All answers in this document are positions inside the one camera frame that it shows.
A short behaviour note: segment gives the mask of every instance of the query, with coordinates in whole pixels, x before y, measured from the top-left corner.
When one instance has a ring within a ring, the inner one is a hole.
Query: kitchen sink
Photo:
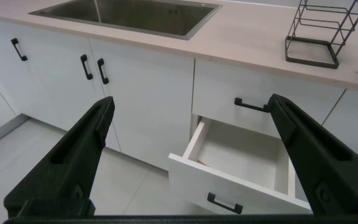
[[[29,14],[190,40],[220,7],[181,0],[74,0]]]

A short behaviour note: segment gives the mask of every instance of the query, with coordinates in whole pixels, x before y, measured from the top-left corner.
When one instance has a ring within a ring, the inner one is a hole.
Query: drawer front
[[[236,106],[235,98],[263,107],[273,93],[292,100],[320,124],[344,89],[196,60],[193,113],[279,138],[270,114]]]
[[[310,213],[307,202],[263,189],[257,184],[174,154],[170,154],[169,158],[170,191],[215,213],[235,215],[234,212],[209,202],[209,193],[215,194],[217,203],[231,208],[235,204],[241,205],[241,214]]]

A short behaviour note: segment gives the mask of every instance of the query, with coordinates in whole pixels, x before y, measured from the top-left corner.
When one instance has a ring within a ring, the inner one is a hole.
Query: drawer handle
[[[208,200],[209,202],[211,202],[211,203],[214,203],[214,204],[217,205],[217,206],[220,206],[220,207],[222,207],[222,208],[225,208],[225,209],[227,209],[227,210],[229,210],[229,211],[232,211],[232,212],[234,212],[234,213],[241,214],[241,212],[242,212],[242,205],[236,204],[236,205],[234,206],[234,208],[231,208],[231,207],[225,206],[225,205],[223,205],[223,204],[221,204],[221,203],[219,203],[219,202],[215,202],[215,194],[212,194],[211,192],[208,193],[208,198],[207,198],[207,200]]]
[[[237,106],[242,106],[242,107],[245,107],[245,108],[250,108],[250,109],[253,109],[253,110],[257,110],[257,111],[261,111],[261,112],[265,112],[265,113],[269,113],[270,110],[269,110],[269,107],[267,105],[264,105],[263,108],[260,108],[258,106],[252,106],[252,105],[248,105],[246,103],[243,103],[242,102],[242,99],[241,98],[238,98],[236,97],[236,99],[234,99],[234,104],[237,105]]]
[[[16,44],[19,44],[19,41],[18,41],[16,38],[13,38],[13,39],[11,40],[11,42],[12,42],[13,47],[15,48],[17,54],[19,55],[20,59],[21,59],[23,62],[25,62],[25,61],[27,60],[27,56],[25,56],[25,55],[22,56],[22,55],[20,54],[19,50],[18,50],[17,47],[16,47]]]
[[[103,75],[103,70],[102,70],[102,65],[104,65],[104,60],[103,58],[98,60],[98,67],[99,67],[99,72],[100,72],[100,76],[102,77],[102,82],[103,84],[107,84],[109,83],[109,78],[105,78]]]
[[[93,75],[92,75],[92,73],[88,73],[86,66],[85,66],[85,62],[87,61],[88,57],[84,54],[80,57],[80,59],[81,59],[82,67],[84,68],[86,79],[91,80],[93,78]]]

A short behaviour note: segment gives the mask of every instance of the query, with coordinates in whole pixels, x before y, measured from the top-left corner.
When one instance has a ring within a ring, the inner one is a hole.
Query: floor tile
[[[95,215],[122,214],[151,166],[111,149],[104,149],[90,199]]]
[[[51,131],[0,171],[0,223],[7,220],[4,197],[32,170],[32,168],[63,137],[63,131]]]
[[[30,119],[0,139],[0,171],[51,130],[51,126]]]
[[[169,191],[168,172],[153,168],[132,199],[125,215],[207,215],[214,214]]]

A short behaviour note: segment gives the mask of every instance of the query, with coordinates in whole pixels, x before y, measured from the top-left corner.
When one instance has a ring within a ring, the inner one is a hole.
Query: countertop
[[[220,4],[222,8],[190,40],[28,14],[67,1],[0,0],[0,20],[358,90],[358,25],[338,56],[339,68],[333,70],[285,61],[284,39],[296,12],[294,8],[197,0]],[[301,37],[332,37],[332,31],[327,29],[303,30]],[[305,46],[297,47],[315,54]]]

